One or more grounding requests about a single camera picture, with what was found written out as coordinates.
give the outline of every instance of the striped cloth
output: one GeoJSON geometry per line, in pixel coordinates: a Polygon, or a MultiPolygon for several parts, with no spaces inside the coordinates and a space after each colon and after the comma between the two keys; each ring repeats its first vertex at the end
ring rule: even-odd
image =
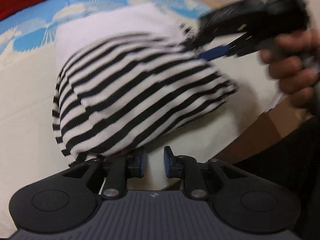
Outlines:
{"type": "Polygon", "coordinates": [[[52,111],[70,166],[143,146],[225,103],[236,85],[186,44],[118,34],[70,57],[52,111]]]}

